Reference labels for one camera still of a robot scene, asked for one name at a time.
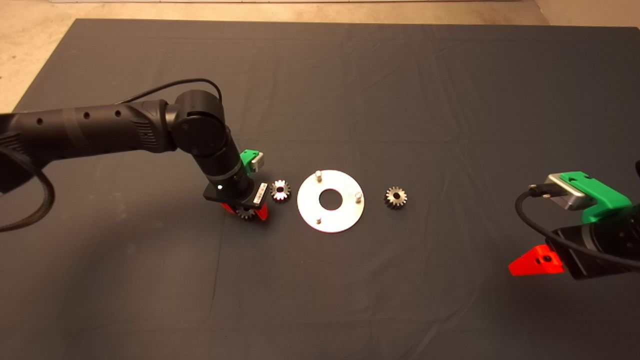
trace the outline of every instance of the black robotic arm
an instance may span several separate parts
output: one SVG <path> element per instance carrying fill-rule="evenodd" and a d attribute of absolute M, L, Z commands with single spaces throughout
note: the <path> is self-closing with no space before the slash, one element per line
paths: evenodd
<path fill-rule="evenodd" d="M 52 161 L 180 148 L 193 156 L 209 180 L 204 193 L 207 200 L 224 203 L 228 209 L 261 209 L 263 186 L 255 186 L 249 176 L 225 123 L 219 97 L 190 90 L 173 104 L 164 100 L 121 102 L 1 114 L 0 193 L 38 176 Z"/>

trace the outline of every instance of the gear teeth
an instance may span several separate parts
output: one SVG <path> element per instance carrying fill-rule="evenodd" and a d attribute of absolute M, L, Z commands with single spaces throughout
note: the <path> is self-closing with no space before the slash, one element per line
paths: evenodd
<path fill-rule="evenodd" d="M 407 201 L 406 192 L 398 187 L 392 186 L 385 193 L 385 205 L 390 209 L 401 209 Z"/>
<path fill-rule="evenodd" d="M 271 184 L 271 198 L 277 203 L 287 202 L 291 198 L 291 186 L 284 180 L 276 180 Z"/>
<path fill-rule="evenodd" d="M 254 209 L 236 209 L 236 215 L 242 218 L 244 221 L 251 221 L 255 218 Z"/>

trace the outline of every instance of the concrete floor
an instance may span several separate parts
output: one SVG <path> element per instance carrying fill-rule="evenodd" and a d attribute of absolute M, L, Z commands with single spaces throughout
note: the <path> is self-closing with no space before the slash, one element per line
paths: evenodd
<path fill-rule="evenodd" d="M 12 111 L 77 18 L 638 26 L 638 0 L 199 4 L 0 0 L 0 113 Z"/>

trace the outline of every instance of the robotic arm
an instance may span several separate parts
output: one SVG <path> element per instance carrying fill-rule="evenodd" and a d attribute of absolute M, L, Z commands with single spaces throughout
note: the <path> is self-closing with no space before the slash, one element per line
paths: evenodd
<path fill-rule="evenodd" d="M 525 215 L 522 205 L 529 197 L 582 211 L 582 224 L 546 230 Z M 640 272 L 640 205 L 633 206 L 626 196 L 597 179 L 578 171 L 550 174 L 543 184 L 531 185 L 521 194 L 515 208 L 525 224 L 545 237 L 546 244 L 512 262 L 512 275 L 555 274 L 566 268 L 581 280 Z"/>
<path fill-rule="evenodd" d="M 225 123 L 220 97 L 220 93 L 216 97 L 190 90 L 173 104 L 164 100 L 123 101 L 0 114 L 0 193 L 24 184 L 55 160 L 179 148 L 193 156 L 209 180 L 204 191 L 207 200 L 223 203 L 229 211 L 256 211 L 264 220 L 267 213 L 262 195 L 267 184 L 256 186 L 249 176 L 262 165 L 263 154 L 238 151 Z"/>

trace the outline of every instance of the metal plate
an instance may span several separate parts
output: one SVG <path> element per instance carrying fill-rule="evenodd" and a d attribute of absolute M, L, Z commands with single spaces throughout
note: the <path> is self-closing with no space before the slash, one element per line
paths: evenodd
<path fill-rule="evenodd" d="M 342 196 L 342 204 L 327 210 L 320 204 L 320 194 L 335 190 Z M 319 170 L 311 174 L 298 190 L 298 211 L 310 227 L 325 233 L 338 233 L 357 223 L 364 210 L 364 194 L 357 181 L 338 170 Z"/>

